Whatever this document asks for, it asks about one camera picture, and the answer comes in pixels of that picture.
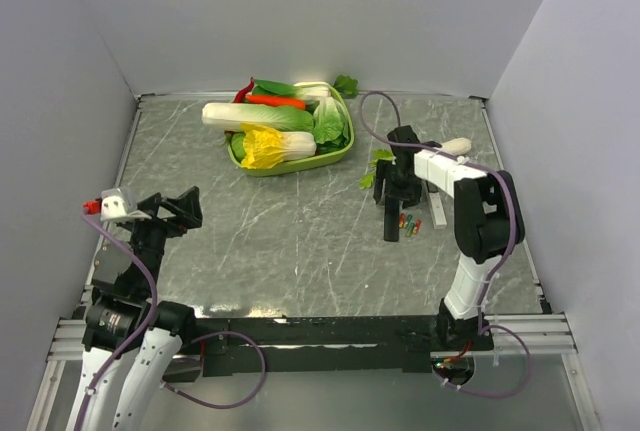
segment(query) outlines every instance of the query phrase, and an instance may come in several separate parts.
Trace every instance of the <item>metal frame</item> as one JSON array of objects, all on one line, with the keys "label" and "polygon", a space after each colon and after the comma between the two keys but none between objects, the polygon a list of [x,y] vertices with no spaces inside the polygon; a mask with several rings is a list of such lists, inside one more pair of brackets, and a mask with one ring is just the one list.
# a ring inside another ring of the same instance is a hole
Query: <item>metal frame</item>
[{"label": "metal frame", "polygon": [[[129,152],[133,143],[133,139],[136,134],[138,123],[140,120],[140,105],[148,100],[175,100],[178,99],[212,99],[212,98],[228,98],[232,97],[233,92],[212,92],[212,93],[184,93],[184,94],[167,94],[160,96],[139,96],[138,108],[136,109],[131,130],[129,132],[128,139],[123,149],[123,154],[120,159],[118,167],[118,173],[116,177],[115,186],[120,185],[124,169],[127,163]],[[415,93],[400,93],[403,95],[411,95]],[[491,141],[494,146],[498,164],[503,167],[502,159],[500,157],[498,147],[495,141],[491,123],[487,115],[486,108],[482,107],[482,115]],[[538,295],[541,301],[545,300],[544,292],[540,285],[538,274],[535,270],[531,252],[529,246],[524,241],[525,251],[529,259],[531,266],[532,278],[534,284],[537,286]],[[100,239],[96,245],[96,251],[102,246],[102,239]],[[87,286],[85,292],[82,295],[80,305],[84,305],[89,302],[90,299],[90,283],[93,275],[93,264],[89,269],[87,276]],[[560,314],[523,314],[523,315],[491,315],[487,316],[487,319],[492,324],[506,324],[510,329],[520,335],[530,351],[534,355],[561,355],[565,370],[567,372],[567,378],[573,393],[573,397],[576,403],[583,429],[588,431],[600,431],[600,423],[598,415],[595,411],[589,388],[580,365],[578,350],[573,340],[573,335],[569,327],[566,316],[563,313]],[[47,356],[47,365],[45,373],[40,385],[40,389],[33,407],[31,419],[27,427],[28,431],[44,431],[47,427],[51,409],[58,391],[60,378],[65,368],[67,361],[77,361],[82,359],[82,336],[84,334],[85,323],[82,319],[62,319],[59,321],[58,326],[53,337],[51,347]],[[471,356],[482,355],[519,355],[523,351],[520,345],[509,335],[500,331],[494,333],[494,351],[471,351]],[[432,353],[432,357],[446,357],[455,353]]]}]

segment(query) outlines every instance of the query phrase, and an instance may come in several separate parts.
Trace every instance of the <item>green basket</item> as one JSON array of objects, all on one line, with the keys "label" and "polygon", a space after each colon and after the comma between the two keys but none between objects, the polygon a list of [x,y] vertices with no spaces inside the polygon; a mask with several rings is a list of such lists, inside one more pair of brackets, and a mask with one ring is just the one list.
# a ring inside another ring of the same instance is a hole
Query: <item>green basket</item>
[{"label": "green basket", "polygon": [[309,88],[312,86],[326,86],[331,91],[331,95],[337,99],[342,105],[344,109],[347,110],[347,120],[349,121],[349,142],[347,145],[341,149],[340,151],[334,151],[333,153],[321,154],[319,156],[311,156],[309,158],[296,159],[295,161],[285,161],[280,164],[276,164],[273,168],[270,169],[247,169],[240,166],[240,162],[236,159],[233,154],[233,150],[231,149],[231,143],[227,144],[227,150],[229,151],[229,157],[233,164],[244,170],[249,176],[277,176],[279,174],[287,174],[287,173],[295,173],[297,171],[304,171],[305,169],[313,169],[319,168],[320,166],[327,166],[328,164],[337,163],[342,158],[344,158],[345,154],[351,149],[353,143],[355,142],[355,133],[353,130],[353,121],[351,121],[351,114],[349,113],[349,108],[342,100],[342,96],[338,93],[333,86],[328,83],[323,82],[313,82],[313,83],[299,83],[296,86],[300,86],[302,88]]}]

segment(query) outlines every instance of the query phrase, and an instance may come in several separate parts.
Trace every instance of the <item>marble surface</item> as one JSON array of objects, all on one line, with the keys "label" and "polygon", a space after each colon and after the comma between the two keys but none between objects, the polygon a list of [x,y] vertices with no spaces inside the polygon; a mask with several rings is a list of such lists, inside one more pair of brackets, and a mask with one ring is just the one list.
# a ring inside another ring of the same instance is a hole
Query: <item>marble surface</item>
[{"label": "marble surface", "polygon": [[[396,96],[403,124],[422,141],[468,137],[469,156],[497,167],[478,101]],[[156,191],[201,191],[204,223],[168,241],[159,279],[162,299],[193,306],[199,316],[349,316],[435,314],[453,280],[458,250],[452,203],[449,226],[435,230],[426,202],[409,212],[417,236],[382,240],[383,210],[359,189],[371,152],[385,147],[355,117],[356,144],[339,163],[271,178],[236,168],[221,133],[205,127],[209,101],[150,98],[127,161],[123,185],[138,198]],[[390,105],[367,101],[367,119],[386,134]],[[488,311],[539,313],[527,256],[519,246],[492,285]]]}]

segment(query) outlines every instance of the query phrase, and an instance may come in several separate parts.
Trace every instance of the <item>wall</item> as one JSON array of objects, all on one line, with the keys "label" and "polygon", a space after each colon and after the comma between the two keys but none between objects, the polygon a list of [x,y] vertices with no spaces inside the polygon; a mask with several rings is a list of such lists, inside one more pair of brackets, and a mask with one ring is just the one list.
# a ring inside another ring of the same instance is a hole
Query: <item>wall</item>
[{"label": "wall", "polygon": [[606,430],[640,423],[638,0],[544,0],[489,101]]},{"label": "wall", "polygon": [[78,0],[0,0],[0,416],[27,425],[60,315],[96,235],[135,102]]},{"label": "wall", "polygon": [[250,74],[489,96],[542,0],[85,0],[134,93]]}]

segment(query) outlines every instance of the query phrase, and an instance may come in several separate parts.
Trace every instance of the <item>purple cable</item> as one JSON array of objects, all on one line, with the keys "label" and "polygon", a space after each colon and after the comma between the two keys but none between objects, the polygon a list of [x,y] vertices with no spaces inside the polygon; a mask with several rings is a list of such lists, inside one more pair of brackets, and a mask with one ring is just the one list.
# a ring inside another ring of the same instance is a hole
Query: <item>purple cable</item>
[{"label": "purple cable", "polygon": [[[144,265],[144,263],[140,261],[140,258],[138,258],[131,251],[131,249],[129,249],[127,245],[122,243],[118,238],[116,238],[109,231],[107,231],[106,229],[103,229],[102,226],[100,226],[94,220],[89,218],[89,216],[87,216],[86,214],[82,214],[82,219],[84,219],[84,221],[89,226],[91,226],[96,231],[98,231],[98,233],[100,233],[106,240],[108,240],[116,248],[122,251],[133,262],[133,264],[137,266],[137,268],[140,270],[140,272],[144,275],[144,277],[149,282],[149,288],[151,289],[151,307],[149,308],[149,312],[147,313],[147,316],[145,316],[145,318],[142,320],[142,322],[140,323],[140,326],[138,326],[136,330],[133,333],[131,333],[131,336],[125,339],[124,342],[120,346],[118,346],[118,348],[111,354],[111,356],[107,358],[104,364],[100,366],[100,369],[98,369],[93,379],[89,382],[89,386],[87,386],[87,389],[88,390],[91,389],[95,391],[96,384],[98,384],[98,382],[100,381],[104,373],[107,371],[107,369],[109,369],[109,366],[111,366],[111,364],[113,364],[113,362],[120,357],[120,355],[125,351],[125,349],[127,349],[127,347],[131,343],[133,343],[133,341],[135,341],[138,338],[138,336],[140,336],[147,329],[147,327],[149,326],[149,323],[151,323],[151,320],[154,318],[156,314],[156,309],[158,307],[158,290],[156,288],[156,283],[153,280],[153,276],[149,271],[149,268],[147,268]],[[82,429],[82,423],[84,422],[85,415],[87,414],[87,409],[89,408],[90,400],[91,400],[90,394],[85,394],[84,398],[82,398],[82,403],[80,404],[80,409],[78,410],[78,417],[76,418],[76,424],[73,427],[74,431],[80,431]]]},{"label": "purple cable", "polygon": [[258,391],[260,391],[260,388],[262,388],[262,385],[264,384],[264,381],[267,378],[267,363],[264,359],[264,353],[260,349],[260,346],[258,346],[256,342],[253,341],[249,336],[245,336],[244,334],[237,333],[235,331],[218,331],[217,333],[205,334],[204,336],[200,336],[194,339],[193,341],[191,341],[191,344],[199,343],[200,341],[204,341],[205,339],[215,338],[216,336],[236,336],[238,338],[242,338],[258,352],[258,357],[260,358],[260,364],[262,366],[262,369],[260,370],[260,379],[258,380],[258,384],[256,384],[256,386],[253,388],[253,391],[251,391],[246,398],[241,399],[240,401],[232,404],[214,404],[214,403],[207,403],[206,401],[202,401],[201,399],[196,398],[195,396],[191,396],[190,394],[187,394],[184,391],[174,388],[169,383],[164,383],[164,387],[167,388],[169,391],[173,391],[177,395],[182,396],[183,398],[187,398],[189,401],[193,401],[194,403],[199,404],[201,406],[205,406],[207,408],[213,408],[213,409],[237,408],[238,406],[242,406],[243,404],[246,404],[247,402],[251,401],[255,397],[255,395],[258,394]]},{"label": "purple cable", "polygon": [[[388,140],[387,138],[380,136],[379,134],[377,134],[375,132],[375,130],[369,126],[369,124],[365,121],[364,119],[364,101],[367,97],[369,96],[373,96],[373,95],[378,95],[378,96],[382,96],[383,98],[385,98],[387,101],[389,101],[391,103],[391,106],[393,107],[393,111],[396,114],[396,120],[398,122],[398,126],[401,126],[401,120],[400,120],[400,110],[398,109],[398,106],[396,105],[395,101],[393,100],[393,98],[391,96],[389,96],[387,93],[383,93],[382,91],[369,91],[368,93],[364,94],[362,96],[362,99],[360,100],[360,103],[358,104],[358,116],[360,117],[360,122],[362,123],[362,126],[364,126],[364,129],[367,130],[367,132],[373,136],[374,138],[376,138],[378,141],[381,141],[385,144],[388,144],[389,146],[397,146],[397,147],[401,147],[401,148],[414,148],[414,149],[421,149],[421,150],[427,150],[427,151],[431,151],[433,153],[437,153],[440,154],[446,158],[449,158],[453,161],[457,161],[458,158],[456,156],[453,156],[452,154],[446,153],[444,151],[442,151],[441,149],[437,149],[437,148],[432,148],[430,146],[426,146],[424,144],[414,144],[414,143],[395,143],[393,141]],[[489,274],[487,274],[487,279],[486,282],[484,284],[484,286],[482,287],[482,290],[480,291],[480,297],[478,298],[478,309],[481,310],[482,309],[482,303],[484,302],[484,298],[487,295],[487,292],[489,291],[489,284],[491,283],[491,279],[493,278],[493,276],[498,272],[498,270],[502,267],[502,265],[505,263],[505,261],[507,260],[507,258],[511,255],[511,253],[513,252],[513,249],[515,248],[516,245],[516,213],[515,213],[515,205],[513,202],[513,198],[511,196],[511,192],[509,190],[509,187],[507,186],[507,183],[505,182],[505,180],[502,178],[502,176],[500,176],[495,170],[487,167],[487,166],[483,166],[481,164],[475,164],[475,163],[465,163],[464,166],[467,166],[468,168],[472,168],[472,169],[477,169],[478,171],[482,171],[484,173],[487,173],[489,175],[491,175],[500,185],[500,188],[502,189],[504,198],[505,198],[505,203],[507,205],[507,215],[509,217],[509,240],[507,241],[507,247],[505,249],[505,252],[502,254],[502,257],[500,258],[500,261],[498,261],[498,263],[496,263],[496,265],[491,269],[491,271],[489,271]],[[501,329],[507,333],[509,333],[510,335],[512,335],[522,346],[522,349],[524,349],[525,355],[526,355],[526,361],[527,361],[527,374],[525,376],[525,379],[523,380],[523,382],[520,384],[520,386],[518,386],[517,388],[515,388],[513,391],[507,392],[507,393],[499,393],[499,394],[491,394],[491,393],[485,393],[483,391],[475,391],[472,389],[465,389],[465,388],[458,388],[457,386],[451,385],[454,389],[459,389],[460,391],[463,391],[467,394],[473,394],[475,396],[482,396],[485,398],[507,398],[510,396],[513,396],[517,393],[519,393],[520,391],[522,391],[525,386],[529,383],[529,381],[531,380],[531,353],[529,352],[529,348],[527,347],[527,345],[525,344],[525,342],[513,331],[511,331],[510,329],[505,328],[504,326],[500,326],[497,324],[490,324],[487,326],[483,327],[483,323],[482,323],[482,313],[478,312],[478,336],[482,336],[485,332],[489,331],[490,329]]]}]

